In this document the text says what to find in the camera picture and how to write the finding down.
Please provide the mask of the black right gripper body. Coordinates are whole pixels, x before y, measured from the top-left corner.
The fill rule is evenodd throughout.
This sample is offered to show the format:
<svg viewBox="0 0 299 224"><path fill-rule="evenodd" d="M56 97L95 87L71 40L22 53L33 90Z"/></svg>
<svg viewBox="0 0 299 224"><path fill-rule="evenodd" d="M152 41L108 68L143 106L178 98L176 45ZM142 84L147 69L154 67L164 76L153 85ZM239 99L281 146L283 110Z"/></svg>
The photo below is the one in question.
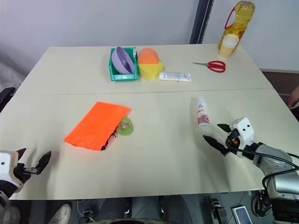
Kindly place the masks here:
<svg viewBox="0 0 299 224"><path fill-rule="evenodd" d="M231 130L230 128L225 128L225 132L228 133L228 136L225 140L225 146L227 147L225 156L227 156L231 152L236 154L237 149L239 149L240 146L240 134L237 129Z"/></svg>

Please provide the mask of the black left gripper long-looking finger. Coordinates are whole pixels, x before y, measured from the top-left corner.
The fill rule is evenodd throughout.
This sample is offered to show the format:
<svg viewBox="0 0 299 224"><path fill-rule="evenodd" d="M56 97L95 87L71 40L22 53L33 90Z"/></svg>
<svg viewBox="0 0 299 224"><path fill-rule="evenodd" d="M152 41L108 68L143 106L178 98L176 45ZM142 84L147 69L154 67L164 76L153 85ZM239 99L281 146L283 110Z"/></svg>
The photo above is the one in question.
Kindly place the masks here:
<svg viewBox="0 0 299 224"><path fill-rule="evenodd" d="M39 175L48 165L51 158L51 151L45 153L34 168L23 168L24 174Z"/></svg>

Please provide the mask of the black right gripper long-looking finger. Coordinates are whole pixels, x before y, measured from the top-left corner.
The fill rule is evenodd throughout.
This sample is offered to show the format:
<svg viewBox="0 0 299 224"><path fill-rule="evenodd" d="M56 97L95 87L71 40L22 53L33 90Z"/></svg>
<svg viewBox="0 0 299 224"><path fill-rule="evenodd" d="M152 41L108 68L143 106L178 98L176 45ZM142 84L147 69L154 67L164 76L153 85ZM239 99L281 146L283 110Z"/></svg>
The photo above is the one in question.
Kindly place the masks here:
<svg viewBox="0 0 299 224"><path fill-rule="evenodd" d="M210 146L217 149L223 156L227 156L230 153L230 150L225 148L215 138L213 138L211 136L207 136L207 135L203 135L203 138Z"/></svg>

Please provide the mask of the black right gripper short-looking finger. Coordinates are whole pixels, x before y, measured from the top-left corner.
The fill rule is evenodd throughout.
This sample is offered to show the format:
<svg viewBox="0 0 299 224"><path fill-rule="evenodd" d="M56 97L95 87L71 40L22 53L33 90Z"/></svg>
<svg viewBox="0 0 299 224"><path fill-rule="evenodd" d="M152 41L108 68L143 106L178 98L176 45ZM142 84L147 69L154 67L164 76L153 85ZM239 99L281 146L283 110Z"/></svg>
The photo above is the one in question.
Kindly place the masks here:
<svg viewBox="0 0 299 224"><path fill-rule="evenodd" d="M232 130L228 124L217 124L217 126L227 133L231 133Z"/></svg>

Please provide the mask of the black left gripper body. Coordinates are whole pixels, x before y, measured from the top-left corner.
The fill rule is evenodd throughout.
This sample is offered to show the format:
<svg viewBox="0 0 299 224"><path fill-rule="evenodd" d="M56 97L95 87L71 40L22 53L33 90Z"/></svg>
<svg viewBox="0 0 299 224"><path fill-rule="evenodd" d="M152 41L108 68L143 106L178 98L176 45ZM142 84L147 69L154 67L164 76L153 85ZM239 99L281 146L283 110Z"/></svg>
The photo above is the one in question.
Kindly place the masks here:
<svg viewBox="0 0 299 224"><path fill-rule="evenodd" d="M13 171L14 177L16 178L16 187L21 187L31 177L31 169L25 168L25 164L17 163Z"/></svg>

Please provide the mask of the bystander hand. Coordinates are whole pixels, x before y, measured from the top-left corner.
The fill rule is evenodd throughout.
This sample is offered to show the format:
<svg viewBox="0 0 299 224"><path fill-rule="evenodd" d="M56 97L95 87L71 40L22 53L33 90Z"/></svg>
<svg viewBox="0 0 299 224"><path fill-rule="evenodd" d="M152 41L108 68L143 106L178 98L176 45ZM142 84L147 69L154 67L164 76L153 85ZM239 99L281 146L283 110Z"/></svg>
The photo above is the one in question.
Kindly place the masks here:
<svg viewBox="0 0 299 224"><path fill-rule="evenodd" d="M288 108L293 108L296 106L298 102L299 102L299 86L296 89L294 89L294 91L290 94L287 100L287 106Z"/></svg>

